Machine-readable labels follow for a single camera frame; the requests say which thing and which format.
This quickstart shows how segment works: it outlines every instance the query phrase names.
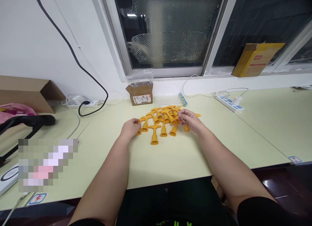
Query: sticker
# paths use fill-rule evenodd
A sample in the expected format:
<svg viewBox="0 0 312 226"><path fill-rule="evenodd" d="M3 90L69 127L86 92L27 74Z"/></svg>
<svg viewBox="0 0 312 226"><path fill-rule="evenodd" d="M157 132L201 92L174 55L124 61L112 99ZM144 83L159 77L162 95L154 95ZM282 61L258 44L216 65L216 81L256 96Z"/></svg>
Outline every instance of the sticker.
<svg viewBox="0 0 312 226"><path fill-rule="evenodd" d="M290 156L288 158L294 163L302 163L301 159L296 156Z"/></svg>
<svg viewBox="0 0 312 226"><path fill-rule="evenodd" d="M6 181L8 179L11 179L13 176L17 175L18 172L19 172L19 165L16 164L1 177L1 181Z"/></svg>
<svg viewBox="0 0 312 226"><path fill-rule="evenodd" d="M35 196L33 196L31 198L28 205L35 205L35 204L42 203L42 201L44 200L45 197L46 197L46 193L36 194Z"/></svg>
<svg viewBox="0 0 312 226"><path fill-rule="evenodd" d="M150 94L142 95L142 96L135 96L133 97L133 101L135 104L142 104L151 102Z"/></svg>

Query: yellow cardboard box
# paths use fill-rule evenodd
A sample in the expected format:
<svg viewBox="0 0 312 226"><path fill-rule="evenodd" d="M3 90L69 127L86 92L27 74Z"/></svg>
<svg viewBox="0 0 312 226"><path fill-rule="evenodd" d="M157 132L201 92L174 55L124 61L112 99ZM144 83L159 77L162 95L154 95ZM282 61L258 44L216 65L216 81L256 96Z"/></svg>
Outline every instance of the yellow cardboard box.
<svg viewBox="0 0 312 226"><path fill-rule="evenodd" d="M259 76L266 65L285 43L247 43L234 71L233 76Z"/></svg>

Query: small cardboard box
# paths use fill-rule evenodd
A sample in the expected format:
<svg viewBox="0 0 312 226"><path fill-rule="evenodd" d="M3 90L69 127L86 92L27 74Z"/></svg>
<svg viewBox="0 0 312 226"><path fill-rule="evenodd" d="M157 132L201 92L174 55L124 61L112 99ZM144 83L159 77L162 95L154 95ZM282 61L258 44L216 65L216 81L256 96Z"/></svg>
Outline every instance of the small cardboard box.
<svg viewBox="0 0 312 226"><path fill-rule="evenodd" d="M150 85L133 87L128 85L126 90L130 94L133 106L153 103L153 82Z"/></svg>
<svg viewBox="0 0 312 226"><path fill-rule="evenodd" d="M261 43L245 45L234 71L233 76L259 76L273 56L285 43Z"/></svg>
<svg viewBox="0 0 312 226"><path fill-rule="evenodd" d="M0 105L20 103L38 113L55 113L47 100L65 100L64 94L50 80L0 76Z"/></svg>

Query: white cable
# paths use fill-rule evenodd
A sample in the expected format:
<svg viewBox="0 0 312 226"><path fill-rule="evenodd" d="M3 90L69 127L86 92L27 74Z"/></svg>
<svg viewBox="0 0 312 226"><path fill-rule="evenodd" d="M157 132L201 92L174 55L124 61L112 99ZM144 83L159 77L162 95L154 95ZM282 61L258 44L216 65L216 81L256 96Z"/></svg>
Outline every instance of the white cable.
<svg viewBox="0 0 312 226"><path fill-rule="evenodd" d="M223 92L226 92L226 93L228 94L226 97L228 97L228 96L230 96L230 93L228 92L228 90L230 90L230 89L246 89L246 91L244 91L244 92L240 95L240 97L241 97L244 93L246 93L246 92L249 90L248 88L230 88L230 89L226 89L226 90L219 91L219 92L218 92L219 94L218 94L218 95L214 94L214 96L206 96L206 95L203 95L203 94L196 94L196 95L190 97L190 96L185 95L185 93L184 93L184 85L186 84L186 82L187 82L190 78L188 78L188 79L184 82L184 84L183 84L183 86L182 86L182 93L184 94L184 96L186 96L186 97L188 97L188 98L193 98L193 97L196 97L197 95L202 95L202 96L207 97L207 98L214 98L214 97L217 97L217 96L221 95Z"/></svg>
<svg viewBox="0 0 312 226"><path fill-rule="evenodd" d="M68 96L70 96L70 95L74 96L73 94L69 94L69 95L66 96L66 99L65 99L65 100L66 100L66 104L65 104L65 105L67 105L68 108L70 108L70 107L69 107L67 98L68 98ZM78 128L79 125L80 125L80 118L79 118L79 116L78 116L74 111L72 111L72 112L77 116L78 124L77 124L76 128L73 130L73 132L67 137L67 139L70 138L70 136L74 134L74 132L77 130L77 128Z"/></svg>
<svg viewBox="0 0 312 226"><path fill-rule="evenodd" d="M87 57L85 56L85 54L83 53L82 48L81 48L81 46L79 45L78 40L77 40L77 38L76 38L76 36L75 36L75 34L74 34L74 32L73 32L71 26L69 25L67 19L65 18L65 16L64 16L64 14L63 14L63 12L62 12L62 10L61 10L61 8L60 8L58 2L57 2L56 0L54 0L54 2L55 2L55 4L56 4L56 6L57 6L59 12L61 13L61 15L62 15L62 17L63 17L63 19L64 19L64 21L65 21L67 27L68 27L68 29L70 30L70 32L71 32L73 38L75 39L75 42L76 42L77 47L78 47L78 49L80 50L81 54L84 56L86 62L89 64L89 66L90 66L90 67L92 68L92 70L95 72L95 74L97 75L97 77L98 77L99 79L102 80L102 78L99 76L99 74L97 73L97 71L95 70L95 68L93 67L93 65L90 63L90 61L88 60L88 58L87 58ZM107 104L107 103L106 103L106 105L117 105L117 104L121 103L121 102L124 100L124 96L123 96L123 94L122 94L121 92L119 92L118 90L112 89L112 88L110 88L110 87L107 87L107 86L106 86L106 88L107 88L107 89L111 89L112 91L118 92L118 93L121 94L121 96L122 96L122 99L121 99L120 102L118 102L118 103L116 103L116 104ZM86 96L86 95L83 95L83 96L85 96L85 97L87 97L87 98L90 98L90 99L93 99L93 100L98 100L98 99L94 99L94 98L91 98L91 97Z"/></svg>
<svg viewBox="0 0 312 226"><path fill-rule="evenodd" d="M4 223L2 224L2 226L5 226L5 224L7 223L7 221L9 220L9 218L11 217L11 215L13 214L14 210L18 207L18 205L20 204L20 202L29 194L30 192L25 192L15 203L15 205L13 206L12 210L10 211L10 213L8 214L6 220L4 221Z"/></svg>

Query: light green desk surface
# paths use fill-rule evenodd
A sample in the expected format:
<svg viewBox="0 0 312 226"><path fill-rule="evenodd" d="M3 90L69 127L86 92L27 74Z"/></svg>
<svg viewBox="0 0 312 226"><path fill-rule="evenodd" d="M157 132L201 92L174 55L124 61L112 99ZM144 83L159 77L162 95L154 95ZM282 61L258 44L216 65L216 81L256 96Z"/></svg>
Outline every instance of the light green desk surface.
<svg viewBox="0 0 312 226"><path fill-rule="evenodd" d="M248 91L237 115L286 157L312 161L312 91L294 88Z"/></svg>
<svg viewBox="0 0 312 226"><path fill-rule="evenodd" d="M217 100L197 96L187 101L187 109L201 114L204 124L250 168L289 162ZM81 197L119 136L123 123L144 116L152 108L153 104L132 106L130 100L104 106L79 136L78 152L53 186L47 188L42 203ZM172 126L166 124L166 129L169 133ZM151 129L131 141L128 189L212 175L194 133L186 133L180 125L176 137L163 138L160 132L158 129L159 144L155 146L150 144Z"/></svg>
<svg viewBox="0 0 312 226"><path fill-rule="evenodd" d="M54 106L55 114L51 114L56 118L56 124L53 126L42 127L32 138L34 139L49 139L49 138L67 138L77 127L78 118L75 115L77 110L70 110L65 106ZM80 118L79 127L71 135L70 138L78 138L82 131L92 120L89 118ZM32 128L24 124L8 129L0 136L0 155L4 155L18 143L18 139L26 137ZM11 167L18 163L18 152L12 154L6 161L6 164L0 168L0 175L5 174ZM18 191L18 185L13 185L7 192L0 197L0 210L11 209L17 200L23 195ZM19 205L23 207L32 197L30 193Z"/></svg>

